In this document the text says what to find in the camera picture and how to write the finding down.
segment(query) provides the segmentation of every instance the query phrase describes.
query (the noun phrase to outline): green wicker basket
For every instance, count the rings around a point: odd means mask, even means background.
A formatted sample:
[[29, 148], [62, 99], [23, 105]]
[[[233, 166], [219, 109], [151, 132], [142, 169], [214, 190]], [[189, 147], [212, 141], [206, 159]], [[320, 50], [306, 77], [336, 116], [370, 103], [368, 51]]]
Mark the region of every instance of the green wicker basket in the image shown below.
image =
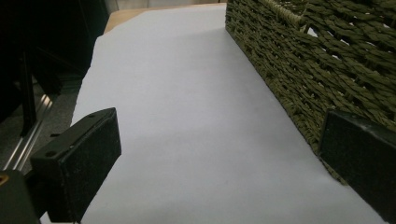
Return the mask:
[[226, 29], [314, 153], [328, 108], [396, 131], [396, 1], [231, 0]]

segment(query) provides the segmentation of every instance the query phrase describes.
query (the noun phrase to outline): white paper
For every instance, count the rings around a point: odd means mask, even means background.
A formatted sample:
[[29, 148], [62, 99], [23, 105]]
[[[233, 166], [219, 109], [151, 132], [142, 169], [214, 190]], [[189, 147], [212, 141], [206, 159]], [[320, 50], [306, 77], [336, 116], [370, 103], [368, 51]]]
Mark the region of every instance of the white paper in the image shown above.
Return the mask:
[[150, 11], [98, 38], [73, 122], [116, 107], [122, 155], [83, 223], [383, 223], [329, 176], [224, 21], [225, 7]]

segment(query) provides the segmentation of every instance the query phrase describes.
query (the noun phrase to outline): wooden surface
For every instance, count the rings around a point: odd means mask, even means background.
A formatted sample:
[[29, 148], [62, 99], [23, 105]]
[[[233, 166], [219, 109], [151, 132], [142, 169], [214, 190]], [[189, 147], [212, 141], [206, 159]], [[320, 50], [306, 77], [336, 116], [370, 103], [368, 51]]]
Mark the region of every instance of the wooden surface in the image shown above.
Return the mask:
[[162, 9], [171, 9], [171, 8], [181, 8], [181, 7], [208, 7], [208, 6], [221, 6], [225, 5], [226, 0], [221, 0], [221, 3], [216, 4], [204, 4], [204, 5], [190, 5], [190, 6], [180, 6], [180, 7], [148, 7], [148, 8], [138, 8], [138, 9], [126, 9], [120, 10], [111, 13], [110, 18], [108, 19], [107, 26], [105, 29], [105, 33], [111, 31], [114, 27], [122, 24], [123, 22], [128, 21], [129, 19], [140, 15], [143, 12], [151, 11], [151, 10], [162, 10]]

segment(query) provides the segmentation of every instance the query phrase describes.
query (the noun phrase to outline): wicker basket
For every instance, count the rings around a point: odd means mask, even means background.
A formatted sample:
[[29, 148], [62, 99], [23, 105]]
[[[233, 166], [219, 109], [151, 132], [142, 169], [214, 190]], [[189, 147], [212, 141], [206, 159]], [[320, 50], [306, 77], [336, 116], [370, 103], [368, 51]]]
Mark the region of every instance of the wicker basket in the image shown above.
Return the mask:
[[396, 1], [232, 0], [226, 29], [318, 155], [328, 108], [396, 131]]

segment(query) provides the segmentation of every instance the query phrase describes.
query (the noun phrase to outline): screw hole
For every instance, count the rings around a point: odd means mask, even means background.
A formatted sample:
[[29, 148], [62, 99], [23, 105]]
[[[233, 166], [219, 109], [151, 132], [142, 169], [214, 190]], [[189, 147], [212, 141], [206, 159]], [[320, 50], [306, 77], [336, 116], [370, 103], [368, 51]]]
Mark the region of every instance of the screw hole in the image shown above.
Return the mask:
[[56, 155], [55, 151], [49, 151], [49, 152], [46, 153], [46, 157], [53, 157], [55, 155]]

